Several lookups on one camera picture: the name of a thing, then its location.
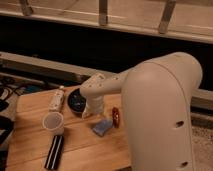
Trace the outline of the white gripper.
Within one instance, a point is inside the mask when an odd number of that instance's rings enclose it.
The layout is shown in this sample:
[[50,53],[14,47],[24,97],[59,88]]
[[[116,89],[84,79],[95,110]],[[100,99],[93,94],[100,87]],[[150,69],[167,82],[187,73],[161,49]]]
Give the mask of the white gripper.
[[106,117],[104,99],[102,96],[87,99],[85,109],[82,113],[82,117],[87,118],[91,114],[99,114],[100,116]]

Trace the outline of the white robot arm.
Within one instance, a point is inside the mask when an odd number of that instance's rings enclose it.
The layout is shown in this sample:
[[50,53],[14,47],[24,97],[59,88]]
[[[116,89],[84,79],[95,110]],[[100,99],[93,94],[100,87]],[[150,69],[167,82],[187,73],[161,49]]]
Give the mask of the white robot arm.
[[103,111],[102,97],[121,95],[133,171],[195,171],[190,104],[202,80],[200,63],[176,52],[105,79],[84,82],[84,114]]

